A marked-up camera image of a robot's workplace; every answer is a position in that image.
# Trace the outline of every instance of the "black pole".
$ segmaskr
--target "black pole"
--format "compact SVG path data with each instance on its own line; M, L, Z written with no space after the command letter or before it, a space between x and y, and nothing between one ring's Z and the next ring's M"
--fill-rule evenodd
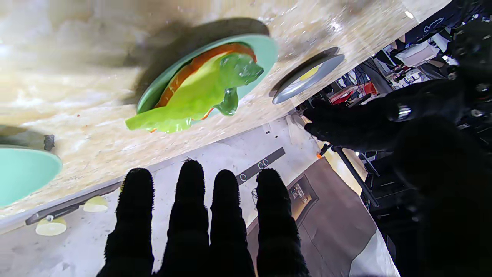
M372 163L367 159L367 157L364 155L364 153L362 152L359 152L360 155L362 155L362 157L364 158L364 160L366 161L366 163L369 165L370 169L374 172L374 174L376 174L376 176L379 177L379 172L377 172L376 168L372 165Z
M364 181L362 181L362 178L360 177L359 173L357 173L357 171L355 170L355 167L350 163L350 161L348 160L347 156L342 151L342 149L340 147L333 146L332 150L335 151L336 153L338 153L338 155L342 159L343 163L345 163L345 165L348 167L348 170L350 170L350 173L352 173L352 175L354 175L355 180L362 187L362 192L364 193L364 195L372 202L372 204L375 207L379 207L379 202L376 200L376 198L374 197L372 192L366 186L366 183L364 183Z

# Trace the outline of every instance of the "gray plate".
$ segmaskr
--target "gray plate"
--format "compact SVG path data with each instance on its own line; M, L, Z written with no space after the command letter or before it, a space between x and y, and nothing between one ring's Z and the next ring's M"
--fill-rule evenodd
M282 103L285 100L290 99L308 89L309 87L323 79L326 75L330 74L341 64L341 62L343 62L344 59L345 55L334 55L324 57L306 65L280 86L280 88L275 93L272 103ZM313 76L309 77L306 80L298 80L302 75L306 74L309 70L315 68L318 65L321 66Z

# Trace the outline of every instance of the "glove finger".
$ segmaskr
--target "glove finger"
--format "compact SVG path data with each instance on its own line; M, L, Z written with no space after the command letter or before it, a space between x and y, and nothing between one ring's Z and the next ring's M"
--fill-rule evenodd
M176 184L175 201L193 200L203 203L205 197L205 176L202 165L194 160L187 160L181 167Z
M130 170L116 208L116 226L108 235L105 248L106 265L133 259L152 269L151 221L154 206L154 185L147 169Z
M319 109L307 109L303 115L311 122L320 122L325 120L325 112Z
M306 125L304 125L304 130L306 130L311 135L317 137L318 140L327 141L328 132L323 131L324 128L320 128L319 124L307 123Z
M325 109L325 110L329 110L330 108L333 107L330 103L322 99L313 99L313 101L311 101L311 106L313 106L315 109Z

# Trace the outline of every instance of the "marble countertop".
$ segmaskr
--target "marble countertop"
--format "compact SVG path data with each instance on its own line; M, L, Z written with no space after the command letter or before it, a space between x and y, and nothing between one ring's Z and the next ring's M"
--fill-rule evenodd
M449 0L20 0L0 3L0 136L52 151L63 171L10 206L14 215L284 116ZM128 131L146 87L179 57L217 39L269 34L278 62L240 101L174 134ZM338 47L345 61L297 97L270 91L312 56Z

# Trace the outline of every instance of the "gloved hand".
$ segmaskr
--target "gloved hand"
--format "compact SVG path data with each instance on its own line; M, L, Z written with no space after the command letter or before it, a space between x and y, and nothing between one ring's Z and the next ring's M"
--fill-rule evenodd
M312 102L314 109L304 111L312 121L304 129L318 140L354 151L381 151L393 148L402 123L392 122L383 112L384 101L375 99L352 108L331 106L322 100Z
M441 115L456 123L464 111L464 87L459 81L433 80L396 90L366 105L345 108L322 100L304 111L312 121L305 130L319 140L359 152L392 150L409 120ZM402 113L401 107L409 112Z

